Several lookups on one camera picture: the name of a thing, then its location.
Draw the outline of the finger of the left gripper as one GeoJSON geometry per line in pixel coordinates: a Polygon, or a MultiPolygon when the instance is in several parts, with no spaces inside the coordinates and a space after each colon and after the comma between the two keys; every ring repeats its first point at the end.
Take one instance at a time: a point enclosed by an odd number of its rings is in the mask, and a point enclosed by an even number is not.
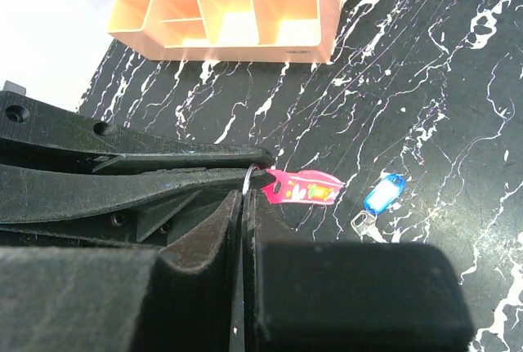
{"type": "Polygon", "coordinates": [[[269,167],[253,145],[184,142],[85,117],[12,91],[1,93],[1,162],[27,168],[269,167]]]}
{"type": "Polygon", "coordinates": [[[83,175],[1,168],[3,246],[167,246],[228,195],[274,181],[261,169],[83,175]]]}

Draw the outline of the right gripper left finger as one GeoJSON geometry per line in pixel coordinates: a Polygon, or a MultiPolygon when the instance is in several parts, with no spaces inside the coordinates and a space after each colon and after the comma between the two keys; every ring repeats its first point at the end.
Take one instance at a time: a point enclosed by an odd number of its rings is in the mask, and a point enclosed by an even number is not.
{"type": "Polygon", "coordinates": [[[226,351],[242,196],[161,251],[5,247],[4,351],[226,351]]]}

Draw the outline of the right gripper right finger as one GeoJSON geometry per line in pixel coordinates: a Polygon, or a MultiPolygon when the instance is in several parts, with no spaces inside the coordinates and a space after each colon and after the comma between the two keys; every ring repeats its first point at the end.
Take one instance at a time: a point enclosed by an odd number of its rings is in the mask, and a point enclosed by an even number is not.
{"type": "Polygon", "coordinates": [[[436,247],[304,241],[255,189],[242,233],[248,351],[464,351],[474,337],[436,247]]]}

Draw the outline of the key with blue tag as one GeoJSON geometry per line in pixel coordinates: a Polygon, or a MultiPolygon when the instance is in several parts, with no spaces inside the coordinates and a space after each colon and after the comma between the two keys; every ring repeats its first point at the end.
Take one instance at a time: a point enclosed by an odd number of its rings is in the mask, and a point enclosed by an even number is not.
{"type": "Polygon", "coordinates": [[[402,176],[389,174],[365,197],[363,210],[350,221],[351,228],[361,239],[368,237],[376,243],[386,242],[376,226],[378,217],[402,195],[405,186],[402,176]]]}

